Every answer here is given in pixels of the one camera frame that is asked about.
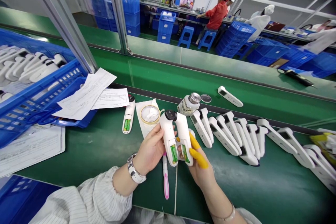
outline green battery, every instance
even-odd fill
[[[186,146],[182,145],[183,148],[183,153],[184,153],[184,159],[187,163],[190,163],[189,159],[188,159],[188,155],[187,155],[187,151],[186,151]]]
[[[175,145],[172,145],[170,149],[171,149],[171,154],[173,156],[173,164],[175,164],[177,162],[177,154],[176,154]]]

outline paper document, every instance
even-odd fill
[[[127,88],[124,89],[105,89],[95,104],[91,108],[93,109],[106,109],[113,107],[124,107],[130,104],[128,100]]]
[[[0,149],[0,177],[27,168],[65,151],[65,127],[53,126],[16,139]]]
[[[53,116],[82,120],[91,110],[103,90],[116,78],[116,76],[103,68],[99,68],[95,74],[89,73],[81,89],[58,102],[62,109],[54,113]]]

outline blue stool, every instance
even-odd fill
[[[210,50],[210,47],[212,45],[212,42],[214,41],[215,37],[216,37],[217,32],[215,31],[206,31],[206,33],[204,34],[203,38],[201,39],[201,41],[199,42],[198,45],[198,49],[201,49],[202,46],[207,47],[207,51]]]
[[[189,33],[189,38],[185,38],[184,35],[185,33]],[[191,43],[191,38],[193,37],[194,33],[194,28],[190,26],[185,26],[182,32],[182,35],[180,37],[180,40],[178,41],[177,46],[180,46],[180,44],[186,44],[187,48],[189,49],[190,43]]]
[[[239,59],[242,59],[245,54],[249,51],[249,49],[252,47],[252,43],[246,42],[242,48],[237,52],[237,55],[239,55]]]

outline wristwatch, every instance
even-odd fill
[[[136,169],[133,166],[133,158],[137,155],[137,152],[133,153],[128,159],[127,159],[127,168],[128,172],[130,173],[132,179],[135,183],[141,184],[146,180],[146,176],[143,176],[139,174]]]

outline green workbench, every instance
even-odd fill
[[[151,100],[134,96],[136,102]],[[177,104],[162,100],[157,103],[160,109],[176,110]],[[136,114],[131,133],[122,133],[124,113],[124,108],[100,109],[87,128],[68,127],[64,153],[17,174],[63,187],[78,186],[112,166],[125,164],[139,149],[143,137]],[[265,156],[259,167],[253,167],[230,155],[216,138],[211,149],[205,148],[189,118],[188,125],[207,154],[218,184],[236,207],[251,211],[262,223],[274,224],[317,223],[328,213],[334,199],[332,193],[268,137]],[[302,145],[310,143],[307,135],[295,133],[295,136]],[[134,191],[133,205],[211,223],[202,192],[187,165],[184,162],[179,162],[176,168],[168,165],[168,179],[170,197],[166,200],[160,161],[146,182]]]

